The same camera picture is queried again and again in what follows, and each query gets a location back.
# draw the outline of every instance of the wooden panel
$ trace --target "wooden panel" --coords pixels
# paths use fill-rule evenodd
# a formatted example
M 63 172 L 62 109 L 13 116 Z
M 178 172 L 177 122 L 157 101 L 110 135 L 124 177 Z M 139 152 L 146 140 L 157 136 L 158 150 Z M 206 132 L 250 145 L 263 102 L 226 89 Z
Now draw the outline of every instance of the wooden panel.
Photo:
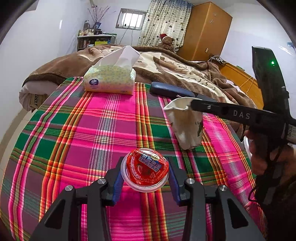
M 186 60 L 193 60 L 193 54 L 197 48 L 200 35 L 204 28 L 205 19 L 207 17 L 210 3 L 203 3 L 192 8 L 186 33 L 184 36 L 184 44 L 180 47 L 178 55 Z
M 210 10 L 206 24 L 200 37 L 200 41 L 194 54 L 195 61 L 207 61 L 210 54 L 220 55 L 223 49 L 232 16 L 210 3 Z
M 246 72 L 238 69 L 232 64 L 227 63 L 225 66 L 219 65 L 221 73 L 228 79 L 235 83 L 243 92 L 254 101 L 258 109 L 263 109 L 264 103 L 261 90 L 258 87 L 257 80 L 248 75 Z

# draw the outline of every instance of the teddy bear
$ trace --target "teddy bear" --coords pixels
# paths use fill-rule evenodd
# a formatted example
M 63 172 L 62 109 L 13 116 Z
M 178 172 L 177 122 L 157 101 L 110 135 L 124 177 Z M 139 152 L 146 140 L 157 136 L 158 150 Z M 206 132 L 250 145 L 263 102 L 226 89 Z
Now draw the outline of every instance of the teddy bear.
M 166 34 L 161 34 L 160 38 L 161 38 L 162 42 L 160 44 L 158 44 L 158 47 L 169 50 L 174 53 L 175 52 L 175 46 L 174 46 L 175 40 L 173 38 L 167 36 Z

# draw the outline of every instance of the white curtain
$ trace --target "white curtain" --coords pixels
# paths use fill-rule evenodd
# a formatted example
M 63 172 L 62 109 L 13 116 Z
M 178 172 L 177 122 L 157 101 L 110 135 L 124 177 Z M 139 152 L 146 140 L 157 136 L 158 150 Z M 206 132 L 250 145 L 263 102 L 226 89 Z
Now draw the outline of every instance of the white curtain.
M 181 47 L 192 6 L 183 0 L 152 0 L 138 46 L 155 47 L 160 34 L 167 34 L 175 39 L 175 47 Z

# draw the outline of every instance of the human hand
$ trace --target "human hand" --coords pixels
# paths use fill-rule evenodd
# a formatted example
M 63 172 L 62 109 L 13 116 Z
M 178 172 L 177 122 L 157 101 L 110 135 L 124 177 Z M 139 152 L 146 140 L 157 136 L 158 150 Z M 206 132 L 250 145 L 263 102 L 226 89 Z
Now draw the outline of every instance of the human hand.
M 251 140 L 259 140 L 260 139 L 260 135 L 253 133 L 249 130 L 245 131 L 245 135 L 247 136 L 247 138 L 249 138 Z M 278 150 L 279 149 L 277 148 L 270 153 L 271 160 L 275 159 L 275 157 L 278 153 Z M 250 152 L 252 153 L 252 158 L 251 158 L 252 172 L 258 176 L 263 175 L 265 170 L 267 169 L 267 162 L 266 162 L 266 160 L 264 160 L 262 157 L 260 157 L 256 153 L 255 142 L 250 143 Z M 279 155 L 277 162 L 280 162 L 280 161 L 286 162 L 286 164 L 284 166 L 283 176 L 280 181 L 281 184 L 283 184 L 284 182 L 289 180 L 292 176 L 296 175 L 296 155 L 295 155 L 295 153 L 296 152 L 294 151 L 293 147 L 291 147 L 289 145 L 285 145 L 283 147 L 281 154 Z

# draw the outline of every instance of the white wall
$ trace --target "white wall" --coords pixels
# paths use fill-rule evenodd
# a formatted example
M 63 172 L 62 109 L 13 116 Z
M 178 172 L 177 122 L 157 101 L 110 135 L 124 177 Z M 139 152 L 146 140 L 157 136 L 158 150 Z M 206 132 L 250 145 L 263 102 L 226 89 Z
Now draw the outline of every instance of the white wall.
M 88 0 L 40 0 L 37 9 L 25 12 L 7 33 L 0 45 L 0 141 L 22 108 L 18 93 L 28 75 L 76 50 L 88 7 Z
M 290 92 L 291 114 L 296 118 L 296 53 L 293 48 L 287 46 L 287 42 L 291 42 L 287 33 L 276 18 L 261 5 L 236 3 L 224 10 L 233 19 L 221 57 L 255 76 L 252 69 L 252 46 L 272 49 Z M 280 47 L 286 48 L 292 55 Z
M 117 44 L 119 44 L 126 31 L 121 41 L 121 45 L 137 45 L 141 31 L 115 28 L 118 14 L 121 8 L 147 11 L 150 2 L 151 0 L 94 0 L 94 3 L 98 5 L 99 8 L 105 8 L 107 5 L 111 7 L 105 15 L 106 17 L 101 21 L 102 24 L 100 28 L 102 29 L 102 31 L 105 31 L 107 33 L 117 34 Z

